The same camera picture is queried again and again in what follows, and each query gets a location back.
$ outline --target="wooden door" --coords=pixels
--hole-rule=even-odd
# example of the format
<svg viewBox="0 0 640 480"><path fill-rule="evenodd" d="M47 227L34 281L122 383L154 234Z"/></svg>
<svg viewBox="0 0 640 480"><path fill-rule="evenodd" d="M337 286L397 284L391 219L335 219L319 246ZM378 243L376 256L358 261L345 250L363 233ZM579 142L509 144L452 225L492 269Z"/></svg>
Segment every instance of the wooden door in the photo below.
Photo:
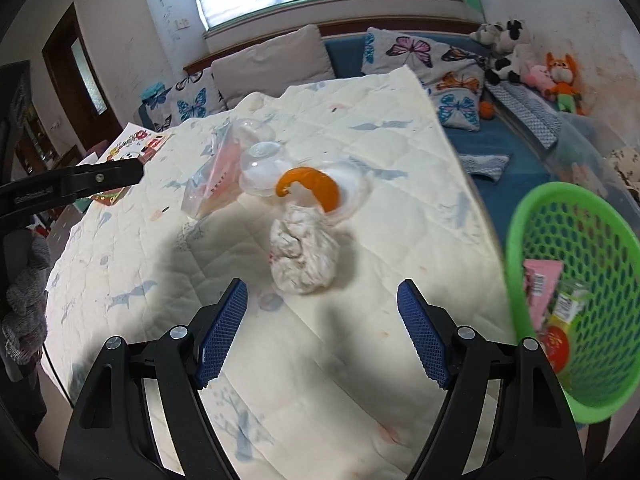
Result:
<svg viewBox="0 0 640 480"><path fill-rule="evenodd" d="M122 131L84 47L74 4L51 33L42 55L65 114L86 150Z"/></svg>

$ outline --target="barcode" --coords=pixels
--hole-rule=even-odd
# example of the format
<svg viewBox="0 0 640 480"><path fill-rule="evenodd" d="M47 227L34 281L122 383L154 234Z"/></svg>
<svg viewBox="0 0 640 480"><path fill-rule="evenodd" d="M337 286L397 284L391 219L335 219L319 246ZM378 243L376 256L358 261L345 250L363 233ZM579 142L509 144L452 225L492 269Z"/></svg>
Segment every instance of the barcode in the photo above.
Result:
<svg viewBox="0 0 640 480"><path fill-rule="evenodd" d="M545 288L545 275L544 274L534 274L533 275L533 284L531 285L531 293L534 296L542 296L542 291Z"/></svg>
<svg viewBox="0 0 640 480"><path fill-rule="evenodd" d="M554 309L554 314L565 323L569 323L573 318L574 302L564 294L558 295L558 302Z"/></svg>

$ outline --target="orange peel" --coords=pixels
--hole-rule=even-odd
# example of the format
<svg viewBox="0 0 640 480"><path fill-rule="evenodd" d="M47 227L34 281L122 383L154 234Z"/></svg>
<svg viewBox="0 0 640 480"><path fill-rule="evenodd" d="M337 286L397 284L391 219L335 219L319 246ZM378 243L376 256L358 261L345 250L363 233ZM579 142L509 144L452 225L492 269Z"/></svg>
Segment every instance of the orange peel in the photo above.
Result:
<svg viewBox="0 0 640 480"><path fill-rule="evenodd" d="M292 168L284 173L276 184L276 195L283 197L289 194L289 186L298 182L306 187L322 206L325 213L329 213L340 205L340 188L326 173L301 166Z"/></svg>

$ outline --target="orange fox plush toy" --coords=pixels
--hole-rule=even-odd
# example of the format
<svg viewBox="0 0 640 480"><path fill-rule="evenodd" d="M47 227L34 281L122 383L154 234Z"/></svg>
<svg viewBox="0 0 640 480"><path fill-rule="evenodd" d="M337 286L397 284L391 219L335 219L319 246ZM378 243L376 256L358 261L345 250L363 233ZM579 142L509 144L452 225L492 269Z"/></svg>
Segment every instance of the orange fox plush toy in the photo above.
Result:
<svg viewBox="0 0 640 480"><path fill-rule="evenodd" d="M554 59L553 54L547 52L546 67L556 85L546 90L545 94L558 96L558 110L561 112L582 115L582 111L575 104L576 99L580 99L580 92L572 86L577 74L574 58L566 54L564 59Z"/></svg>

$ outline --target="white quilt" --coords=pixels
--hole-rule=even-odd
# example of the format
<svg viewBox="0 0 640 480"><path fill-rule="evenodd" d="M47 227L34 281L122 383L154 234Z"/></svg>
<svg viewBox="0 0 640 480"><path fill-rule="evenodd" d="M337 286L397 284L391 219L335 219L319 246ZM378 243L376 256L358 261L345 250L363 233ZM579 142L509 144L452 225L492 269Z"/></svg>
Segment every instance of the white quilt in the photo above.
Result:
<svg viewBox="0 0 640 480"><path fill-rule="evenodd" d="M274 290L274 203L242 194L198 222L180 211L186 180L229 117L269 122L295 158L342 154L368 171L366 200L335 228L340 263L328 290ZM252 94L172 133L140 184L116 205L91 205L52 270L46 345L66 389L78 395L109 336L158 338L238 277L247 313L221 377L201 395L241 478L404 478L444 393L399 317L398 284L413 279L487 339L514 339L490 222L418 80L400 68L279 99ZM180 471L157 385L148 398L164 464ZM481 463L491 431L487 399L467 468Z"/></svg>

